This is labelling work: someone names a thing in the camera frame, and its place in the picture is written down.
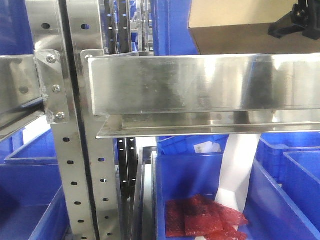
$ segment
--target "metal rack post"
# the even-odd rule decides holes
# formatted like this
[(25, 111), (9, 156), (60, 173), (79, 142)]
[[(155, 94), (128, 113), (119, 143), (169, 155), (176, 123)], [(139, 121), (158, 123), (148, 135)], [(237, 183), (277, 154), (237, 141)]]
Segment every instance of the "metal rack post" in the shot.
[[(102, 4), (99, 0), (67, 1), (99, 239), (118, 240), (124, 238), (125, 230), (122, 222), (120, 178), (116, 172), (114, 142), (111, 138), (96, 138), (106, 119), (93, 115), (90, 105), (91, 96), (88, 95), (89, 84), (85, 78), (88, 73), (83, 69), (83, 66), (88, 64), (89, 58), (105, 54), (103, 50), (105, 49), (103, 41), (105, 32), (102, 28), (102, 13), (104, 9), (101, 6)], [(129, 26), (124, 30), (130, 32)]]
[[(48, 91), (53, 91), (61, 97), (65, 93), (67, 97), (69, 120), (66, 123), (52, 124), (51, 128), (72, 233), (75, 240), (97, 240), (89, 162), (86, 158), (82, 117), (79, 112), (78, 86), (70, 68), (72, 49), (68, 35), (66, 5), (64, 1), (59, 0), (26, 0), (26, 7), (36, 54), (37, 51), (39, 54), (45, 54), (46, 50), (55, 50), (56, 55), (44, 56), (48, 64), (54, 64), (59, 56), (61, 57), (64, 87), (52, 86)], [(55, 104), (57, 108), (60, 107), (58, 102)]]

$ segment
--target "perforated metal upright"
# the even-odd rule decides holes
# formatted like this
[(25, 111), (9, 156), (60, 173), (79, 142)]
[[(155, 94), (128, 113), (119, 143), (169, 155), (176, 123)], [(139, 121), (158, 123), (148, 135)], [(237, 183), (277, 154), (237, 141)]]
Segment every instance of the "perforated metal upright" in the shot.
[[(96, 138), (105, 119), (92, 114), (82, 67), (88, 58), (107, 52), (105, 29), (113, 31), (109, 36), (116, 36), (112, 19), (102, 20), (102, 16), (112, 18), (106, 14), (112, 7), (105, 8), (105, 4), (111, 5), (107, 0), (26, 0), (46, 116), (54, 134), (75, 240), (119, 240), (125, 232), (121, 230), (114, 141)], [(130, 33), (130, 26), (123, 30)], [(108, 40), (109, 45), (116, 41)]]

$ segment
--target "metal plate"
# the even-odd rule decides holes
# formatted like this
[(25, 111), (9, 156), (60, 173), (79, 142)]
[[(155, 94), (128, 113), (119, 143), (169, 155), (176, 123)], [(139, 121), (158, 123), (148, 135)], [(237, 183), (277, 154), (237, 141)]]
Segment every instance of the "metal plate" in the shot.
[(135, 190), (130, 200), (129, 230), (127, 237), (129, 240), (142, 239), (145, 193), (145, 162), (143, 153), (144, 149), (141, 148), (137, 160)]
[(0, 56), (0, 129), (42, 109), (33, 55)]
[(320, 108), (320, 54), (104, 56), (88, 62), (97, 116)]
[(61, 57), (55, 50), (34, 51), (48, 124), (70, 120)]
[(34, 113), (15, 121), (10, 126), (0, 129), (0, 143), (44, 115), (45, 113), (43, 111), (35, 111)]
[(320, 110), (109, 116), (97, 138), (318, 131)]

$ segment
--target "shelving rack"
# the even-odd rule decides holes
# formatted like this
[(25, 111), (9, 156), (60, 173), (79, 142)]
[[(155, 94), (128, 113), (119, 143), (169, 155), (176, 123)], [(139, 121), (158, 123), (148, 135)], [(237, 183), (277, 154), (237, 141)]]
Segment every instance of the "shelving rack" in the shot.
[[(113, 1), (25, 4), (34, 55), (2, 56), (0, 64), (8, 70), (1, 77), (10, 79), (7, 89), (22, 76), (29, 85), (14, 89), (17, 95), (1, 95), (1, 103), (19, 100), (12, 106), (19, 112), (1, 120), (0, 136), (11, 136), (45, 112), (75, 240), (126, 238), (115, 138), (320, 130), (319, 54), (132, 53), (128, 0), (117, 1), (117, 32)], [(142, 6), (148, 10), (149, 4)], [(140, 27), (148, 19), (141, 11)], [(144, 26), (139, 44), (148, 35)], [(19, 98), (24, 91), (34, 94)], [(3, 106), (2, 112), (10, 112)], [(135, 231), (129, 231), (132, 239)]]

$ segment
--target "stainless steel shelf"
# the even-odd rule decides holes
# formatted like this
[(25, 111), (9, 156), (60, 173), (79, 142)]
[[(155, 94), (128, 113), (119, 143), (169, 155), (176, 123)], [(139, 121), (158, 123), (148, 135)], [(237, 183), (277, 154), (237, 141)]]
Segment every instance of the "stainless steel shelf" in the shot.
[(97, 138), (317, 131), (320, 54), (90, 57)]
[(33, 55), (0, 56), (0, 140), (43, 110), (40, 85)]

